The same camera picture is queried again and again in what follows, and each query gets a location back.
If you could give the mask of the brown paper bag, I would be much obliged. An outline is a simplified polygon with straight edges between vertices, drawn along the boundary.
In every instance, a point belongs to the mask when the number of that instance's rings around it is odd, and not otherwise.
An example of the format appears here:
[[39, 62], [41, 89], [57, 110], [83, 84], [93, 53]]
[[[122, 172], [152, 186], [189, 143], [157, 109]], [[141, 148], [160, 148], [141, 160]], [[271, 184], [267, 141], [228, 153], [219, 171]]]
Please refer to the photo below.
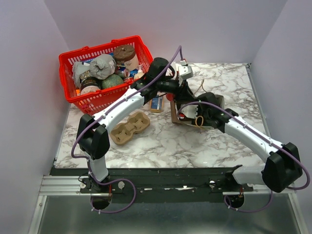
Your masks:
[[192, 119], [181, 117], [179, 114], [177, 114], [178, 106], [174, 102], [174, 100], [170, 102], [170, 110], [171, 110], [171, 121], [172, 121], [172, 123], [188, 125], [188, 126], [192, 126], [192, 127], [201, 129], [201, 130], [208, 130], [211, 128], [208, 126], [204, 126], [203, 123], [201, 123], [200, 125], [197, 125], [197, 122], [195, 122], [195, 125], [193, 125]]

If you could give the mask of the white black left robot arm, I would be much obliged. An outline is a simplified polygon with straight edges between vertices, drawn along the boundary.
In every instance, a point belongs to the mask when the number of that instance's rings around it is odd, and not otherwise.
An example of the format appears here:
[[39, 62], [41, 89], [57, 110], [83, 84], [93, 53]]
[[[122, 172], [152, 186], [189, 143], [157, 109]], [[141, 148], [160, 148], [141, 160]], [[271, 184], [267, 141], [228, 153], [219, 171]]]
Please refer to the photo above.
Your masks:
[[134, 110], [144, 106], [157, 96], [158, 92], [178, 96], [186, 90], [186, 79], [193, 76], [190, 65], [185, 60], [175, 71], [176, 79], [170, 79], [166, 72], [171, 63], [164, 58], [155, 58], [149, 70], [128, 88], [124, 95], [104, 110], [94, 114], [85, 114], [79, 122], [75, 145], [84, 151], [88, 174], [92, 188], [104, 192], [109, 183], [105, 154], [110, 148], [109, 134], [113, 128]]

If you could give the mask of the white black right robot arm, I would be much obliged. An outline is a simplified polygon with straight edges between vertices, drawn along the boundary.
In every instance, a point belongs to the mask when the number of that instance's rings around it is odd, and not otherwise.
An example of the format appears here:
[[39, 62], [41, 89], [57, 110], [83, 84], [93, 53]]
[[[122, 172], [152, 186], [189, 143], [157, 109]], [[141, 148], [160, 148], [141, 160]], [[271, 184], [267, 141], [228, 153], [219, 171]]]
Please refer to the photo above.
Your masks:
[[228, 190], [235, 191], [242, 184], [259, 184], [279, 193], [302, 176], [298, 148], [290, 142], [283, 144], [270, 138], [232, 109], [225, 109], [223, 96], [208, 92], [189, 101], [176, 101], [175, 104], [180, 120], [218, 129], [236, 138], [264, 162], [263, 166], [235, 166], [224, 179]]

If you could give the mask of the cardboard cup carrier tray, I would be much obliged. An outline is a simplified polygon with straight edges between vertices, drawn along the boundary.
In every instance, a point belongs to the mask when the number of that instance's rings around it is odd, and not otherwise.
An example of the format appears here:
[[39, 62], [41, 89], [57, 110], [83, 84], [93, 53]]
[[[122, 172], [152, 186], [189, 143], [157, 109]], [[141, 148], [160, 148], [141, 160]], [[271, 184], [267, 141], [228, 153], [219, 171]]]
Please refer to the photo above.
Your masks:
[[110, 132], [112, 141], [117, 145], [124, 145], [134, 135], [140, 134], [150, 126], [150, 119], [143, 112], [135, 112], [126, 122], [117, 124]]

